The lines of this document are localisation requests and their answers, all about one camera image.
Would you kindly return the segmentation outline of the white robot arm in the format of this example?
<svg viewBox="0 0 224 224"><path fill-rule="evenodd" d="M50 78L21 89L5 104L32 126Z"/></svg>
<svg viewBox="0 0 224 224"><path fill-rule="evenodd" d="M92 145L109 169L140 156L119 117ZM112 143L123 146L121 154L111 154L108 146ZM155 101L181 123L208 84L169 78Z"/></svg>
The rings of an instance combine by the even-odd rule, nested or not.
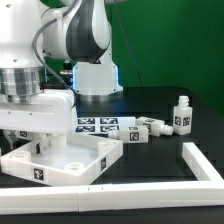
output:
<svg viewBox="0 0 224 224"><path fill-rule="evenodd" d="M75 93L43 87L46 56L93 63L110 44L107 0L0 0L0 130L69 136L77 118Z"/></svg>

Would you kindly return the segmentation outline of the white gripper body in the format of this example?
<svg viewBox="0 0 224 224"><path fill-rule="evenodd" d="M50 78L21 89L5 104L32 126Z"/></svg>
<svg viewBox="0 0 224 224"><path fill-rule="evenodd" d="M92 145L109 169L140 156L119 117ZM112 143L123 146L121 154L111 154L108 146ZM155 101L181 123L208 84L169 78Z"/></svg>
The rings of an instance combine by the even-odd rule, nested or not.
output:
<svg viewBox="0 0 224 224"><path fill-rule="evenodd" d="M9 103L0 94L0 129L66 135L77 125L71 90L45 89L28 104Z"/></svg>

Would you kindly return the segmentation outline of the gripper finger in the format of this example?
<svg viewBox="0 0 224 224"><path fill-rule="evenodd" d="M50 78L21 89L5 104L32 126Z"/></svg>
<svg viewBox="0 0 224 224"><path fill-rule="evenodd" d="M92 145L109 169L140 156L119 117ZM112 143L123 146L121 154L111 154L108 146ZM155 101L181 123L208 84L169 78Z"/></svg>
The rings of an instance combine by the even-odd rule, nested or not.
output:
<svg viewBox="0 0 224 224"><path fill-rule="evenodd" d="M8 141L10 149L13 150L14 149L14 143L16 141L16 136L15 136L14 132L10 131L10 130L4 130L3 135L6 138L6 140Z"/></svg>
<svg viewBox="0 0 224 224"><path fill-rule="evenodd" d="M50 137L48 134L42 134L39 143L39 153L44 154L48 150L50 144Z"/></svg>

